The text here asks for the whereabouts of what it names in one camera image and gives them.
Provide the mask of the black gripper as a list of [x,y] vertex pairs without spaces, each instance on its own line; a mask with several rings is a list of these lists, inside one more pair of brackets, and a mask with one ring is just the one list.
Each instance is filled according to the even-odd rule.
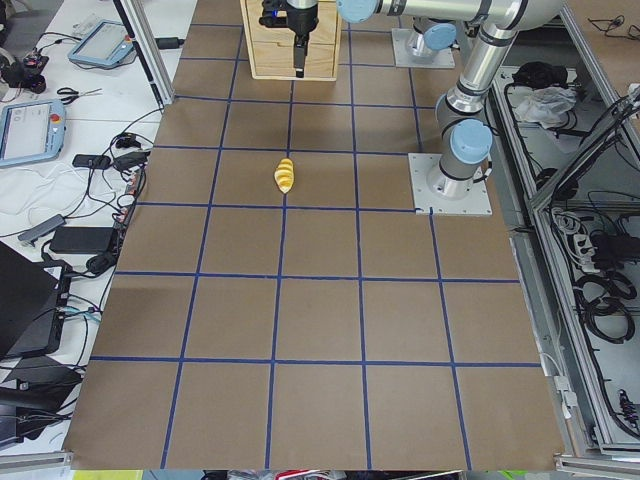
[[318,25],[318,1],[265,0],[259,24],[267,28],[287,28],[296,36],[293,46],[295,76],[305,76],[308,35]]

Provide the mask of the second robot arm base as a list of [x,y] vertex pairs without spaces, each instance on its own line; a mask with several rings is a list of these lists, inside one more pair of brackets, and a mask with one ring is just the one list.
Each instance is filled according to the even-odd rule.
[[413,32],[408,40],[409,52],[416,57],[440,52],[454,44],[456,35],[456,26],[451,21],[414,17]]

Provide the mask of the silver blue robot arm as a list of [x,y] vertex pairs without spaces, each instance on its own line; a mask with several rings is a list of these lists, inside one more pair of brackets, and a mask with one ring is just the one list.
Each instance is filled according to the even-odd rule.
[[477,119],[494,77],[517,34],[544,25],[563,8],[562,1],[338,1],[337,12],[349,23],[376,14],[410,15],[434,20],[466,21],[479,32],[455,86],[441,97],[436,119],[443,153],[429,170],[429,189],[447,200],[465,198],[474,175],[493,143],[488,126]]

